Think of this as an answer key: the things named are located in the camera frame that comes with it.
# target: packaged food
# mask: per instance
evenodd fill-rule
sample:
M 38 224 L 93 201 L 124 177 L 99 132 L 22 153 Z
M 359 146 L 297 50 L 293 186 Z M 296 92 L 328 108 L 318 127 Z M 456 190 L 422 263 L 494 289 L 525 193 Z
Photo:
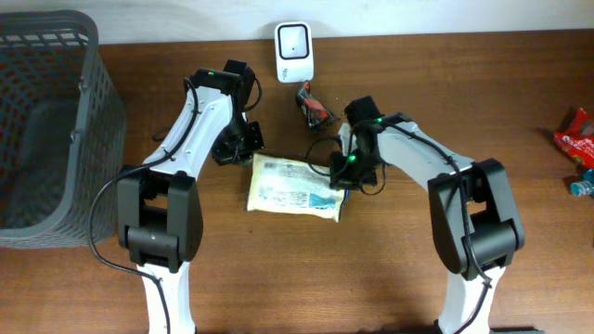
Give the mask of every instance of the packaged food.
M 559 131 L 555 143 L 572 159 L 586 168 L 594 168 L 594 121 L 583 109 L 570 112 Z
M 305 162 L 256 153 L 248 211 L 313 214 L 338 223 L 348 193 L 330 189 L 329 182 L 329 176 L 314 173 Z

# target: white arm segment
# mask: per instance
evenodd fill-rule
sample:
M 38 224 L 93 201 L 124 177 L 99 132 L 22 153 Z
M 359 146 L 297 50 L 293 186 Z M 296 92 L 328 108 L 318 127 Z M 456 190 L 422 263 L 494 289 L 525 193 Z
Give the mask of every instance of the white arm segment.
M 491 289 L 486 293 L 483 307 L 474 321 L 462 333 L 488 334 L 489 312 L 495 294 L 497 282 L 503 275 L 505 267 L 495 267 L 484 273 L 492 278 Z M 444 334 L 453 334 L 462 327 L 471 317 L 476 303 L 483 291 L 483 279 L 478 276 L 472 281 L 467 281 L 462 275 L 447 273 L 447 294 L 445 296 L 444 310 L 439 315 L 439 328 Z
M 198 111 L 200 114 L 194 122 L 194 126 L 172 159 L 151 167 L 151 171 L 171 175 L 182 171 L 188 176 L 198 179 L 202 164 L 211 151 L 214 140 L 229 125 L 233 114 L 231 96 L 221 94 L 218 89 L 202 86 L 198 87 L 196 92 L 198 94 Z M 187 129 L 187 125 L 192 118 L 193 109 L 194 97 L 191 90 L 188 90 L 186 104 L 179 118 L 175 121 L 174 127 L 159 148 L 146 158 L 144 163 L 162 158 L 165 154 L 164 149 L 169 152 L 174 148 Z
M 474 162 L 473 159 L 454 153 L 434 141 L 424 134 L 415 122 L 400 122 L 396 126 L 433 142 L 445 154 L 454 158 L 460 171 L 471 168 L 471 164 Z M 378 146 L 380 147 L 381 158 L 384 161 L 401 169 L 422 186 L 425 191 L 427 190 L 427 181 L 435 178 L 440 173 L 455 173 L 452 166 L 447 164 L 447 161 L 435 149 L 396 129 L 389 127 L 379 134 Z
M 170 160 L 150 168 L 151 171 L 170 175 L 182 171 L 188 176 L 198 179 L 202 164 L 211 151 L 214 140 L 231 121 L 233 113 L 231 96 L 221 94 L 218 89 L 202 86 L 196 91 L 200 114 L 194 121 L 186 140 Z M 194 97 L 188 90 L 186 104 L 173 128 L 159 148 L 146 158 L 144 163 L 163 157 L 164 149 L 168 152 L 172 151 L 186 131 L 192 118 L 193 109 Z M 171 274 L 169 268 L 159 265 L 146 263 L 144 266 L 138 266 L 138 270 L 151 273 L 162 279 L 161 285 L 171 319 L 171 333 L 175 334 L 193 334 L 196 327 L 189 311 L 188 268 L 189 262 L 184 262 L 177 273 Z M 143 278 L 143 281 L 147 293 L 149 333 L 166 333 L 165 315 L 159 292 L 152 281 L 146 278 Z
M 161 280 L 171 321 L 171 333 L 194 334 L 196 325 L 189 310 L 189 262 L 182 263 L 179 271 L 175 274 L 170 273 L 169 268 L 150 263 L 138 265 L 137 268 L 139 271 L 154 275 Z M 167 323 L 159 291 L 151 280 L 143 277 L 142 281 L 147 293 L 148 334 L 165 334 L 167 333 Z
M 460 171 L 471 168 L 473 159 L 460 156 L 445 148 L 424 134 L 415 122 L 400 122 L 396 126 L 414 133 L 433 142 L 443 152 L 454 158 Z M 342 154 L 349 153 L 349 135 L 351 127 L 344 123 L 339 130 L 339 137 L 342 141 Z M 378 146 L 381 158 L 388 164 L 398 167 L 420 186 L 427 190 L 427 181 L 433 179 L 440 173 L 454 174 L 452 166 L 435 151 L 435 149 L 426 144 L 411 138 L 391 127 L 386 128 L 378 135 Z M 356 149 L 356 138 L 353 138 L 351 150 Z M 464 330 L 464 333 L 489 333 L 488 317 L 491 311 L 491 303 L 495 286 L 505 268 L 496 267 L 486 271 L 486 274 L 493 279 L 491 288 L 486 295 L 480 313 L 472 324 Z M 447 295 L 445 298 L 444 310 L 439 317 L 439 327 L 444 334 L 452 334 L 466 323 L 470 318 L 479 296 L 483 290 L 483 279 L 478 276 L 472 281 L 467 281 L 462 275 L 448 273 L 447 276 Z

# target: basket mesh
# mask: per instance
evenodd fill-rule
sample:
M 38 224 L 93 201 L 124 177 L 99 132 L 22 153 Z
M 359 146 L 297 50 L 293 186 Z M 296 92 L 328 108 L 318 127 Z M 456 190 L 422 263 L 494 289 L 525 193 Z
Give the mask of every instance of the basket mesh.
M 84 245 L 91 202 L 121 166 L 125 109 L 90 18 L 26 18 L 31 24 L 16 28 L 0 22 L 0 246 Z M 85 66 L 90 79 L 79 88 Z M 115 205 L 108 192 L 94 221 L 97 241 L 113 235 Z

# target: wire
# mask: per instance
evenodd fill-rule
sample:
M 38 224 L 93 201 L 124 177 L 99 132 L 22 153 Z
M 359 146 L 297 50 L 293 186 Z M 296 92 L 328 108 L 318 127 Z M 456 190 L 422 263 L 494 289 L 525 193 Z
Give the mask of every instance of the wire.
M 246 111 L 250 111 L 254 108 L 256 108 L 256 106 L 258 105 L 258 103 L 260 103 L 260 99 L 262 98 L 262 86 L 260 85 L 260 80 L 258 80 L 257 77 L 253 77 L 253 79 L 256 81 L 256 83 L 258 84 L 258 98 L 256 99 L 255 102 L 253 102 L 253 104 L 249 107 L 246 107 L 243 112 Z
M 383 175 L 383 183 L 381 184 L 381 188 L 374 192 L 374 193 L 368 193 L 367 191 L 365 191 L 365 189 L 363 188 L 363 178 L 361 178 L 361 180 L 359 181 L 359 190 L 361 190 L 362 193 L 364 193 L 365 195 L 369 195 L 369 196 L 376 196 L 378 194 L 380 194 L 384 188 L 386 188 L 386 164 L 383 163 L 381 165 L 381 174 Z
M 309 157 L 309 154 L 312 152 L 312 149 L 314 149 L 314 146 L 321 143 L 321 142 L 325 142 L 328 140 L 333 140 L 336 143 L 338 143 L 340 145 L 340 141 L 341 139 L 339 137 L 325 137 L 325 138 L 320 138 L 318 140 L 316 140 L 315 142 L 312 143 L 312 145 L 309 146 L 309 148 L 307 149 L 307 152 L 305 152 L 305 160 L 307 161 L 307 158 Z M 314 165 L 311 164 L 311 162 L 307 162 L 307 164 L 309 165 L 309 168 L 316 174 L 322 175 L 322 176 L 330 176 L 329 173 L 323 173 L 320 172 L 319 170 L 314 168 Z
M 476 316 L 481 311 L 481 307 L 483 307 L 484 299 L 486 298 L 486 294 L 487 294 L 488 290 L 492 288 L 491 287 L 492 278 L 487 276 L 484 273 L 483 268 L 481 268 L 481 265 L 479 265 L 479 263 L 478 263 L 478 260 L 476 258 L 476 252 L 474 251 L 474 247 L 472 246 L 471 224 L 468 220 L 468 209 L 466 208 L 466 190 L 464 189 L 464 183 L 462 181 L 462 173 L 460 172 L 460 168 L 458 167 L 458 165 L 456 164 L 454 159 L 451 156 L 447 155 L 442 149 L 440 149 L 432 141 L 427 140 L 423 137 L 419 137 L 415 133 L 409 132 L 409 131 L 407 131 L 399 126 L 396 126 L 394 124 L 391 124 L 388 122 L 381 122 L 381 124 L 387 125 L 393 129 L 395 129 L 405 135 L 408 135 L 413 139 L 419 140 L 421 143 L 433 148 L 435 151 L 437 151 L 437 153 L 439 153 L 440 156 L 442 156 L 442 158 L 444 158 L 447 161 L 447 163 L 449 165 L 452 166 L 452 168 L 454 169 L 454 172 L 456 172 L 456 178 L 457 178 L 459 195 L 460 195 L 460 204 L 461 204 L 460 206 L 462 209 L 462 221 L 464 223 L 464 239 L 462 239 L 462 244 L 464 246 L 464 249 L 468 253 L 469 258 L 471 259 L 471 265 L 477 271 L 479 276 L 483 279 L 483 291 L 481 292 L 481 296 L 479 297 L 479 300 L 476 303 L 476 306 L 474 307 L 474 311 L 472 312 L 472 315 L 464 323 L 464 325 L 462 325 L 462 327 L 460 327 L 455 332 L 455 334 L 460 334 L 462 331 L 464 331 L 464 329 L 466 329 L 467 327 L 469 327 L 472 324 L 474 319 L 476 319 Z
M 355 129 L 356 129 L 358 126 L 360 126 L 361 124 L 365 124 L 365 123 L 368 123 L 368 122 L 377 122 L 377 121 L 376 121 L 376 120 L 364 120 L 364 121 L 360 121 L 360 122 L 358 122 L 357 124 L 353 125 L 353 129 L 351 129 L 351 134 L 349 135 L 349 148 L 346 150 L 347 154 L 350 154 L 350 153 L 351 153 L 351 149 L 353 148 L 353 137 L 355 136 Z M 320 143 L 320 142 L 323 142 L 323 141 L 325 141 L 325 140 L 335 140 L 337 143 L 339 143 L 339 144 L 341 143 L 341 141 L 340 141 L 341 139 L 340 139 L 339 137 L 325 137 L 325 138 L 318 139 L 318 140 L 316 140 L 315 142 L 313 142 L 313 143 L 312 143 L 312 145 L 310 145 L 309 149 L 308 149 L 308 150 L 307 150 L 307 152 L 305 153 L 305 158 L 304 158 L 304 159 L 305 159 L 305 160 L 307 160 L 307 157 L 309 157 L 309 154 L 311 153 L 312 149 L 314 148 L 314 146 L 315 146 L 316 144 L 318 144 L 318 143 Z M 314 168 L 314 166 L 313 166 L 311 163 L 309 163 L 309 162 L 308 162 L 307 164 L 309 165 L 309 168 L 310 168 L 310 169 L 311 169 L 311 170 L 312 170 L 314 173 L 316 173 L 316 174 L 319 174 L 319 175 L 322 175 L 322 176 L 330 176 L 330 174 L 329 174 L 329 173 L 322 173 L 322 172 L 320 172 L 320 171 L 316 170 L 316 169 Z M 341 168 L 341 169 L 340 169 L 338 172 L 336 172 L 336 174 L 335 174 L 335 175 L 336 175 L 336 176 L 338 176 L 338 175 L 340 175 L 340 174 L 344 173 L 344 171 L 346 171 L 346 169 L 347 169 L 348 165 L 349 165 L 349 162 L 347 161 L 347 162 L 346 162 L 346 163 L 343 165 L 343 167 L 342 167 L 342 168 Z
M 198 95 L 196 94 L 196 87 L 194 87 L 194 84 L 188 79 L 184 79 L 184 81 L 186 82 L 186 84 L 189 85 L 190 89 L 192 90 L 192 95 L 194 96 L 194 109 L 192 110 L 192 118 L 189 121 L 189 124 L 187 125 L 186 131 L 182 134 L 182 137 L 179 139 L 179 141 L 177 142 L 177 144 L 175 144 L 175 146 L 172 148 L 171 151 L 166 151 L 165 150 L 165 154 L 152 162 L 148 162 L 145 164 L 142 164 L 138 167 L 135 167 L 134 169 L 128 170 L 126 172 L 122 172 L 119 173 L 118 175 L 114 176 L 113 178 L 111 178 L 98 192 L 97 195 L 95 196 L 95 199 L 93 199 L 93 203 L 91 204 L 91 209 L 89 210 L 89 215 L 88 215 L 88 221 L 87 221 L 87 226 L 86 226 L 86 239 L 87 242 L 89 244 L 89 247 L 91 249 L 91 251 L 93 252 L 93 255 L 95 255 L 95 257 L 103 264 L 105 264 L 108 267 L 114 268 L 114 269 L 118 269 L 121 270 L 125 273 L 128 274 L 132 274 L 132 275 L 137 275 L 137 276 L 142 276 L 146 279 L 149 279 L 150 281 L 152 281 L 155 286 L 157 287 L 157 291 L 159 292 L 159 297 L 161 299 L 161 304 L 163 306 L 163 311 L 165 312 L 165 322 L 167 323 L 167 334 L 171 333 L 171 320 L 169 318 L 169 310 L 167 308 L 167 301 L 165 300 L 165 295 L 163 293 L 163 288 L 161 286 L 161 281 L 154 275 L 151 274 L 147 274 L 144 272 L 141 272 L 139 270 L 135 270 L 133 268 L 129 268 L 120 264 L 116 264 L 113 263 L 109 260 L 107 260 L 106 258 L 104 258 L 103 256 L 101 256 L 101 254 L 99 254 L 98 250 L 97 250 L 97 246 L 95 245 L 95 241 L 93 240 L 93 215 L 95 214 L 95 210 L 97 209 L 97 205 L 99 203 L 99 201 L 101 200 L 101 198 L 103 197 L 103 195 L 106 193 L 106 191 L 113 186 L 114 184 L 116 184 L 118 181 L 123 180 L 126 177 L 130 177 L 136 173 L 140 173 L 142 171 L 146 171 L 147 169 L 157 166 L 163 162 L 168 161 L 169 159 L 171 159 L 173 157 L 173 155 L 181 148 L 181 146 L 184 144 L 184 142 L 186 141 L 187 136 L 189 135 L 190 130 L 192 129 L 192 126 L 194 125 L 194 122 L 196 121 L 196 118 L 199 115 L 198 112 Z

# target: white wall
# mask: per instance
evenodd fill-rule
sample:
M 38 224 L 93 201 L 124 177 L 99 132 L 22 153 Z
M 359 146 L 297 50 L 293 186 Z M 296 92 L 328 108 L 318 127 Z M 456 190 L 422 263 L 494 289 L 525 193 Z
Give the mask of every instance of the white wall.
M 0 11 L 78 9 L 103 44 L 272 38 L 305 20 L 314 37 L 594 28 L 594 0 L 2 0 Z

